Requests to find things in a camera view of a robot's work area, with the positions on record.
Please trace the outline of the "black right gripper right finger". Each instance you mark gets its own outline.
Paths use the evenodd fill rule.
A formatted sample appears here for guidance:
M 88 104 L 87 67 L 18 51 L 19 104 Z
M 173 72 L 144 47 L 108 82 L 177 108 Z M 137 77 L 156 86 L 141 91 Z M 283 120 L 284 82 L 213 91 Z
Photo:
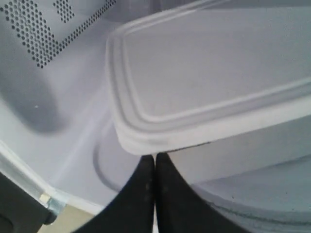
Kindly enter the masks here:
M 232 233 L 233 225 L 185 182 L 167 153 L 155 160 L 155 204 L 160 233 Z

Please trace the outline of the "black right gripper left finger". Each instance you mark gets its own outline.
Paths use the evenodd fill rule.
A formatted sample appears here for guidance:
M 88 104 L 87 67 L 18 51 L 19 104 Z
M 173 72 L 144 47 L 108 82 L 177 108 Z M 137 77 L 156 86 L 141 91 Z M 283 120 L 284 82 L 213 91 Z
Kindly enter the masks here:
M 115 198 L 76 233 L 151 233 L 154 224 L 155 161 L 145 155 Z

